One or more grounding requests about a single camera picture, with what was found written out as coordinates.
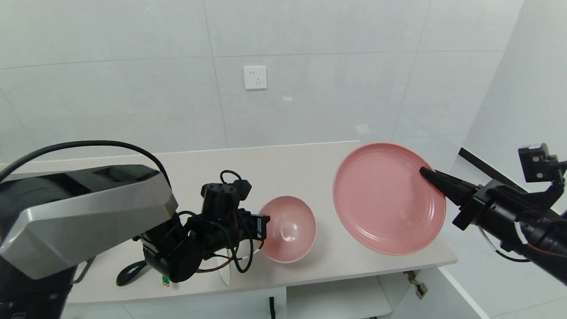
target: power outlet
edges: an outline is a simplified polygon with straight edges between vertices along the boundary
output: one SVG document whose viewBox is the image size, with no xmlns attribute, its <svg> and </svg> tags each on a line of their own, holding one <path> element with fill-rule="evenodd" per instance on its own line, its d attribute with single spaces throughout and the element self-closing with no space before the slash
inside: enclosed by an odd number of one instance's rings
<svg viewBox="0 0 567 319">
<path fill-rule="evenodd" d="M 244 87 L 247 90 L 267 89 L 266 66 L 245 66 Z"/>
</svg>

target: plate rim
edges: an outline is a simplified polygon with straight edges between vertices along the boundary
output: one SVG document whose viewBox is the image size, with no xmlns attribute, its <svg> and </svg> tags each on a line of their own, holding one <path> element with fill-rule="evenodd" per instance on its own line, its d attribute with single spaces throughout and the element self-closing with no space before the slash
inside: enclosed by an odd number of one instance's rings
<svg viewBox="0 0 567 319">
<path fill-rule="evenodd" d="M 374 247 L 372 247 L 372 246 L 370 246 L 370 245 L 367 245 L 366 243 L 364 243 L 364 242 L 362 242 L 361 240 L 359 240 L 359 239 L 357 238 L 357 236 L 355 236 L 355 234 L 349 229 L 349 227 L 347 226 L 347 224 L 345 223 L 345 221 L 341 218 L 341 214 L 339 213 L 339 209 L 338 209 L 338 206 L 337 206 L 337 199 L 336 199 L 336 196 L 335 196 L 335 194 L 336 194 L 336 187 L 337 187 L 337 177 L 338 177 L 338 173 L 339 173 L 339 171 L 341 170 L 341 168 L 343 167 L 344 163 L 345 163 L 354 153 L 360 151 L 361 149 L 366 148 L 366 147 L 369 147 L 369 146 L 380 146 L 380 145 L 396 146 L 396 147 L 398 147 L 398 148 L 401 148 L 401 149 L 405 149 L 405 150 L 407 150 L 407 151 L 410 151 L 411 153 L 415 154 L 419 159 L 421 159 L 421 160 L 425 163 L 425 165 L 426 165 L 426 167 L 427 167 L 428 169 L 433 170 L 432 166 L 431 166 L 421 155 L 417 154 L 416 152 L 412 151 L 411 149 L 409 149 L 409 148 L 407 148 L 407 147 L 405 147 L 405 146 L 402 146 L 402 145 L 400 145 L 400 144 L 391 143 L 391 142 L 376 142 L 376 143 L 369 143 L 369 144 L 365 144 L 365 145 L 359 146 L 359 147 L 357 147 L 356 149 L 352 150 L 345 158 L 342 159 L 342 161 L 341 161 L 341 163 L 339 164 L 337 170 L 335 171 L 335 177 L 333 178 L 333 205 L 335 206 L 335 212 L 337 213 L 337 217 L 338 217 L 338 219 L 341 221 L 341 223 L 342 223 L 342 225 L 344 226 L 344 228 L 346 229 L 346 231 L 349 232 L 349 234 L 350 234 L 354 239 L 356 239 L 359 243 L 361 243 L 361 244 L 364 245 L 365 247 L 367 247 L 367 248 L 369 248 L 369 249 L 371 249 L 371 250 L 373 250 L 373 251 L 376 251 L 377 253 L 386 254 L 386 255 L 391 255 L 391 256 L 410 255 L 410 254 L 416 253 L 416 252 L 418 252 L 418 251 L 420 251 L 420 250 L 426 248 L 427 246 L 429 246 L 429 244 L 431 244 L 431 243 L 439 236 L 439 233 L 441 232 L 441 229 L 443 228 L 443 225 L 445 224 L 445 218 L 447 217 L 447 201 L 446 201 L 446 200 L 442 201 L 442 203 L 443 203 L 443 219 L 442 219 L 442 221 L 441 221 L 441 223 L 440 223 L 439 228 L 435 231 L 435 236 L 433 236 L 433 238 L 432 238 L 430 241 L 424 243 L 424 245 L 423 245 L 422 247 L 419 247 L 418 249 L 414 249 L 414 250 L 412 250 L 412 251 L 404 252 L 404 253 L 392 253 L 392 252 L 388 252 L 388 251 L 382 251 L 382 250 L 376 249 L 376 248 L 374 248 Z M 436 190 L 436 193 L 441 194 L 443 197 L 445 197 L 439 190 Z"/>
</svg>

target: wire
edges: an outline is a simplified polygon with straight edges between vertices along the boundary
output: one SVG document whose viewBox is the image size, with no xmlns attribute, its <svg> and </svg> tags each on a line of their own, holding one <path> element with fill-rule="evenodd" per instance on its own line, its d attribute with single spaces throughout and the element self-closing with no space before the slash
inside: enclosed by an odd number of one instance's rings
<svg viewBox="0 0 567 319">
<path fill-rule="evenodd" d="M 526 245 L 528 243 L 528 240 L 526 239 L 524 233 L 522 233 L 522 226 L 520 225 L 519 221 L 514 222 L 514 228 L 516 229 L 516 234 L 518 235 L 518 238 L 520 239 L 522 244 Z"/>
<path fill-rule="evenodd" d="M 510 256 L 505 255 L 503 252 L 499 251 L 496 248 L 496 246 L 492 243 L 492 241 L 490 241 L 490 239 L 488 238 L 488 236 L 486 235 L 486 233 L 484 232 L 484 230 L 482 228 L 478 227 L 478 229 L 479 229 L 480 233 L 483 235 L 483 237 L 486 240 L 486 242 L 488 243 L 488 245 L 490 245 L 492 250 L 494 250 L 501 257 L 504 257 L 504 258 L 506 258 L 506 259 L 508 259 L 509 261 L 512 261 L 512 262 L 531 262 L 531 260 L 529 260 L 529 259 L 516 259 L 516 258 L 512 258 Z"/>
<path fill-rule="evenodd" d="M 40 156 L 45 155 L 47 153 L 55 152 L 56 150 L 70 149 L 70 148 L 77 148 L 77 147 L 84 147 L 84 146 L 116 146 L 116 147 L 136 151 L 136 152 L 146 156 L 147 158 L 152 160 L 153 163 L 155 163 L 157 165 L 157 167 L 159 168 L 159 171 L 162 172 L 163 176 L 165 177 L 165 179 L 167 181 L 167 184 L 171 188 L 170 179 L 167 176 L 165 167 L 163 167 L 163 165 L 159 161 L 159 159 L 156 156 L 154 156 L 152 153 L 144 150 L 143 148 L 141 148 L 139 146 L 135 146 L 133 144 L 129 144 L 129 143 L 125 143 L 125 142 L 118 142 L 118 141 L 104 141 L 104 140 L 66 142 L 66 143 L 60 143 L 60 144 L 46 146 L 44 148 L 40 148 L 38 150 L 35 150 L 35 151 L 31 152 L 30 154 L 24 155 L 23 157 L 16 159 L 12 164 L 6 166 L 6 168 L 4 168 L 2 171 L 0 171 L 0 182 L 2 182 L 4 179 L 6 179 L 8 177 L 8 175 L 13 173 L 15 170 L 22 167 L 27 162 L 34 160 L 37 157 L 40 157 Z"/>
<path fill-rule="evenodd" d="M 239 181 L 242 181 L 242 177 L 240 177 L 240 175 L 238 175 L 237 172 L 231 171 L 231 170 L 224 170 L 224 171 L 221 172 L 221 182 L 223 184 L 228 184 L 227 182 L 225 182 L 225 179 L 222 176 L 222 175 L 225 175 L 225 174 L 232 174 L 232 175 L 236 176 Z"/>
<path fill-rule="evenodd" d="M 243 274 L 245 272 L 248 271 L 248 269 L 250 269 L 250 266 L 252 264 L 252 257 L 250 257 L 250 260 L 248 261 L 248 264 L 246 265 L 246 267 L 244 269 L 242 269 L 242 267 L 240 266 L 240 264 L 237 261 L 237 257 L 236 257 L 236 251 L 234 250 L 234 245 L 232 244 L 232 240 L 230 240 L 230 236 L 229 234 L 226 232 L 225 228 L 223 226 L 221 226 L 219 223 L 215 223 L 213 221 L 209 221 L 209 220 L 205 220 L 203 218 L 201 218 L 201 216 L 190 212 L 190 211 L 184 211 L 184 212 L 180 212 L 180 215 L 184 215 L 184 214 L 189 214 L 192 217 L 195 217 L 198 221 L 202 222 L 202 223 L 208 223 L 211 224 L 215 227 L 217 227 L 218 229 L 221 230 L 221 232 L 225 235 L 226 241 L 229 243 L 229 249 L 232 252 L 232 257 L 230 257 L 231 259 L 229 259 L 225 264 L 220 265 L 216 268 L 212 268 L 212 269 L 207 269 L 207 270 L 201 270 L 201 272 L 211 272 L 214 270 L 218 270 L 222 267 L 225 267 L 227 264 L 229 264 L 232 260 L 234 260 L 234 266 L 236 266 L 236 269 L 238 270 L 239 273 Z M 248 229 L 248 227 L 246 225 L 244 225 L 244 230 L 248 233 L 249 237 L 250 237 L 250 244 L 251 244 L 251 248 L 250 248 L 250 254 L 252 256 L 253 254 L 253 250 L 254 250 L 254 243 L 252 242 L 252 236 L 250 234 L 250 230 Z"/>
<path fill-rule="evenodd" d="M 254 251 L 253 255 L 257 254 L 257 253 L 260 251 L 260 249 L 262 249 L 263 246 L 264 246 L 264 241 L 262 240 L 262 242 L 261 242 L 261 244 L 260 244 L 260 247 L 258 247 L 258 248 Z M 248 259 L 248 258 L 249 258 L 249 256 L 244 256 L 244 257 L 238 258 L 238 260 L 239 260 L 239 261 L 243 261 L 243 260 Z"/>
<path fill-rule="evenodd" d="M 496 250 L 496 253 L 497 253 L 498 255 L 500 255 L 500 256 L 502 256 L 502 257 L 508 259 L 508 260 L 511 261 L 511 262 L 531 262 L 531 260 L 529 260 L 529 259 L 516 259 L 516 258 L 512 258 L 512 257 L 510 257 L 510 256 L 505 255 L 504 253 L 502 253 L 502 252 L 499 251 L 499 250 Z"/>
<path fill-rule="evenodd" d="M 246 232 L 246 235 L 250 240 L 250 255 L 248 257 L 248 263 L 246 264 L 246 268 L 244 268 L 244 271 L 241 271 L 241 273 L 243 274 L 247 272 L 248 269 L 250 269 L 250 266 L 252 265 L 252 258 L 254 257 L 254 241 L 252 240 L 252 233 L 250 232 L 250 229 L 248 228 L 248 226 L 244 222 L 244 219 L 242 218 L 242 215 L 240 214 L 240 210 L 236 212 L 238 214 L 238 217 L 240 217 L 240 220 L 242 221 L 242 225 L 244 226 L 244 231 Z"/>
<path fill-rule="evenodd" d="M 528 246 L 529 248 L 538 251 L 542 254 L 546 254 L 546 255 L 551 255 L 551 256 L 555 256 L 555 257 L 563 257 L 563 258 L 567 258 L 567 255 L 562 255 L 562 254 L 557 254 L 557 253 L 553 253 L 551 251 L 547 251 L 547 250 L 543 250 L 543 249 L 539 249 L 536 246 L 532 245 L 532 244 L 527 244 L 526 246 Z"/>
</svg>

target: countertop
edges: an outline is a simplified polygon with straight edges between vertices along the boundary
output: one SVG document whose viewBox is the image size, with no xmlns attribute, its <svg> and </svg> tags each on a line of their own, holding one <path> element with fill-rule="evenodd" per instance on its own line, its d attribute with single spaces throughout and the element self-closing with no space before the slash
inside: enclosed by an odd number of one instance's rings
<svg viewBox="0 0 567 319">
<path fill-rule="evenodd" d="M 186 282 L 166 288 L 161 286 L 161 275 L 150 270 L 132 284 L 117 287 L 115 280 L 120 270 L 143 259 L 142 244 L 128 241 L 99 255 L 83 282 L 73 288 L 67 302 L 122 302 L 247 291 L 455 263 L 455 254 L 440 237 L 414 254 L 390 256 L 366 248 L 346 231 L 333 204 L 333 179 L 341 161 L 359 146 L 358 141 L 349 141 L 157 154 L 170 176 L 180 211 L 199 213 L 201 186 L 219 182 L 219 173 L 224 169 L 234 170 L 252 183 L 248 199 L 240 204 L 252 213 L 257 213 L 264 204 L 278 196 L 291 195 L 304 200 L 313 210 L 318 224 L 313 248 L 303 259 L 291 264 L 273 262 L 260 252 L 255 255 L 252 267 L 246 274 L 238 273 L 231 264 L 230 286 L 222 282 L 217 272 L 212 272 L 196 274 Z M 143 156 L 122 156 L 32 162 L 16 173 L 64 171 L 126 163 L 143 163 L 154 167 Z M 201 268 L 210 266 L 214 267 L 216 263 L 207 261 Z"/>
</svg>

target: floor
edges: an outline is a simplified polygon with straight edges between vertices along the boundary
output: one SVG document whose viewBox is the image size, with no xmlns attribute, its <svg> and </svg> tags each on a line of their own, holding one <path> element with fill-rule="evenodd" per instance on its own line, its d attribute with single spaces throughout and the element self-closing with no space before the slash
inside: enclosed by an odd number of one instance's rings
<svg viewBox="0 0 567 319">
<path fill-rule="evenodd" d="M 474 184 L 488 176 L 458 157 L 450 174 Z M 448 202 L 441 235 L 459 258 L 446 268 L 492 319 L 564 319 L 567 287 L 532 263 L 509 262 L 494 253 L 480 232 L 452 225 L 457 206 Z"/>
</svg>

